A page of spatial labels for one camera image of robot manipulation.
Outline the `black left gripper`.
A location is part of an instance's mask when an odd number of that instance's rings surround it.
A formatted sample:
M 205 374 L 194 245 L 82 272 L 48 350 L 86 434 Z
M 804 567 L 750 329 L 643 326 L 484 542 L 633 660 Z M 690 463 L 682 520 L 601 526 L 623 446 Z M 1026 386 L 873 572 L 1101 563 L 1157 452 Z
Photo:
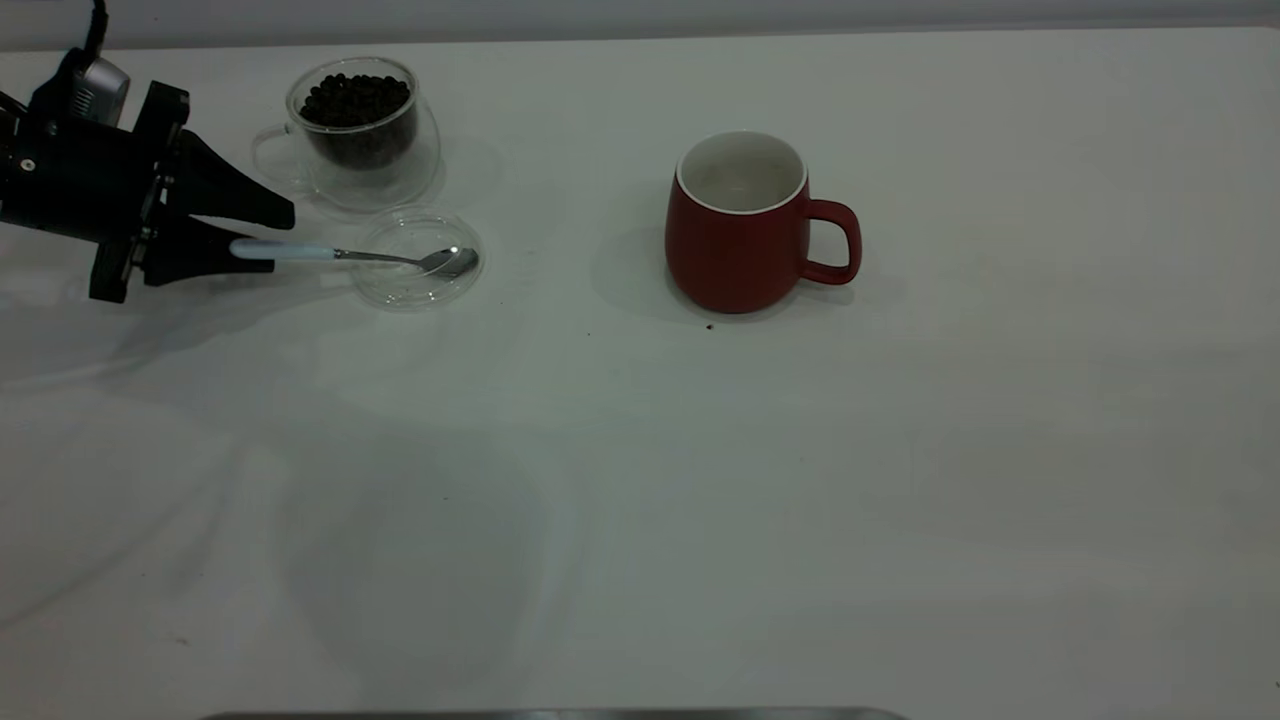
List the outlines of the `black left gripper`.
M 95 243 L 90 297 L 120 304 L 134 268 L 163 287 L 210 275 L 270 274 L 241 259 L 246 236 L 188 217 L 294 228 L 294 204 L 184 129 L 189 94 L 152 82 L 131 131 L 70 113 L 70 81 L 32 95 L 3 161 L 3 222 Z

